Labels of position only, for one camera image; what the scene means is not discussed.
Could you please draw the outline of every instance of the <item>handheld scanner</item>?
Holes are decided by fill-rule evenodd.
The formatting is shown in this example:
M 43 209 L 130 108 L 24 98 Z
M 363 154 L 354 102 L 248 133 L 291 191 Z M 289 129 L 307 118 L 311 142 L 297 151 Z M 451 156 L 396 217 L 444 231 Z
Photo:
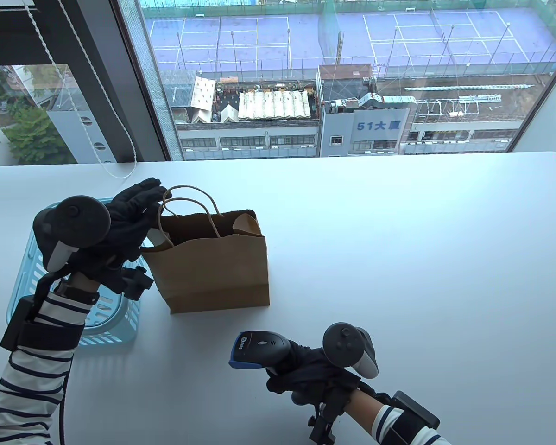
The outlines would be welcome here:
M 229 365 L 236 369 L 273 368 L 288 357 L 291 343 L 269 331 L 240 333 L 231 350 Z
M 348 323 L 332 324 L 323 335 L 323 351 L 333 365 L 350 366 L 365 379 L 374 379 L 379 374 L 373 342 L 363 328 Z

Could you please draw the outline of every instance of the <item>text 51大厦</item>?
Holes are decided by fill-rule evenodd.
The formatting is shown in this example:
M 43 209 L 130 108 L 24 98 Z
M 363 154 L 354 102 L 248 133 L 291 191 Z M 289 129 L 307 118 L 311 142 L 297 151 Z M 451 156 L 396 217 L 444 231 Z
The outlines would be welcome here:
M 390 121 L 389 125 L 387 122 L 359 122 L 356 126 L 356 129 L 362 131 L 364 129 L 367 130 L 399 130 L 399 126 L 401 125 L 401 121 Z

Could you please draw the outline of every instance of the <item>wrist strap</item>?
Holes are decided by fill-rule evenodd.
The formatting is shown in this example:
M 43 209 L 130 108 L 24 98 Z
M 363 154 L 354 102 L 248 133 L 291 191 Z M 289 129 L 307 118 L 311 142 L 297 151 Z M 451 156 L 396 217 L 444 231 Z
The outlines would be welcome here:
M 99 301 L 98 292 L 87 292 L 82 289 L 71 287 L 68 284 L 68 280 L 64 279 L 60 280 L 60 284 L 57 285 L 56 290 L 54 290 L 54 294 L 89 306 L 93 306 L 97 303 L 97 301 Z
M 17 346 L 37 350 L 73 350 L 81 340 L 83 329 L 84 324 L 64 327 L 24 322 L 20 327 Z

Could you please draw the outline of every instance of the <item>paper bag handle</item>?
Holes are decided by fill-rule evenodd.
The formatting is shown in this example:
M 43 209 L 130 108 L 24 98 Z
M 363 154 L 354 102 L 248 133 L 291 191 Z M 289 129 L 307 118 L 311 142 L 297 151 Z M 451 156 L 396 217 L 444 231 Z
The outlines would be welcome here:
M 206 210 L 206 215 L 208 215 L 208 221 L 210 221 L 210 224 L 212 224 L 212 228 L 214 229 L 214 233 L 216 233 L 216 237 L 220 238 L 221 234 L 218 233 L 218 229 L 216 228 L 216 225 L 214 224 L 214 221 L 212 221 L 212 215 L 210 214 L 210 212 L 208 212 L 208 209 L 206 208 L 205 205 L 203 205 L 201 202 L 196 201 L 195 199 L 189 199 L 189 197 L 172 197 L 170 199 L 166 199 L 165 201 L 163 201 L 163 203 L 161 204 L 161 206 L 159 207 L 159 211 L 157 212 L 157 223 L 159 225 L 159 230 L 161 231 L 161 233 L 163 234 L 163 236 L 165 237 L 165 239 L 169 242 L 170 245 L 175 246 L 175 244 L 173 244 L 173 242 L 169 239 L 169 237 L 166 235 L 165 231 L 162 228 L 161 225 L 161 214 L 163 212 L 163 209 L 167 209 L 165 204 L 168 204 L 169 202 L 172 201 L 190 201 L 190 202 L 195 202 L 197 205 L 201 206 L 202 209 Z
M 189 185 L 181 185 L 181 186 L 175 186 L 175 187 L 171 187 L 170 189 L 167 189 L 167 191 L 165 192 L 165 194 L 163 195 L 163 204 L 162 206 L 165 208 L 165 210 L 167 210 L 169 213 L 172 213 L 173 215 L 177 216 L 176 214 L 174 214 L 174 212 L 172 212 L 171 210 L 169 210 L 166 206 L 165 206 L 165 200 L 167 199 L 167 195 L 175 189 L 194 189 L 197 191 L 201 191 L 201 193 L 204 193 L 204 195 L 206 195 L 208 197 L 208 199 L 210 199 L 210 201 L 212 202 L 212 205 L 214 206 L 214 210 L 216 210 L 216 213 L 220 216 L 224 216 L 219 210 L 218 207 L 216 206 L 216 202 L 214 202 L 214 199 L 212 199 L 212 197 L 206 193 L 204 190 L 202 189 L 198 189 L 198 187 L 194 187 L 194 186 L 189 186 Z

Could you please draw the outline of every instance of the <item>blue plastic basket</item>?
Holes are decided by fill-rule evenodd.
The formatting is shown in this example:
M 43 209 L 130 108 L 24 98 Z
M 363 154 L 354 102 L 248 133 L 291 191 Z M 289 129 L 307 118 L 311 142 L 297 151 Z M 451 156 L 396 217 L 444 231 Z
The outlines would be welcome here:
M 99 201 L 107 204 L 111 202 L 111 199 L 100 199 Z M 6 311 L 7 323 L 13 317 L 18 301 L 26 295 L 34 294 L 37 280 L 47 273 L 43 268 L 42 261 L 43 257 L 32 231 L 15 281 L 13 296 Z M 124 267 L 136 266 L 142 266 L 148 270 L 146 261 L 142 257 L 134 262 L 126 261 L 124 264 Z M 101 297 L 88 314 L 79 345 L 109 345 L 132 341 L 138 331 L 140 302 L 126 299 L 123 294 L 117 295 L 104 286 L 99 288 L 99 293 Z

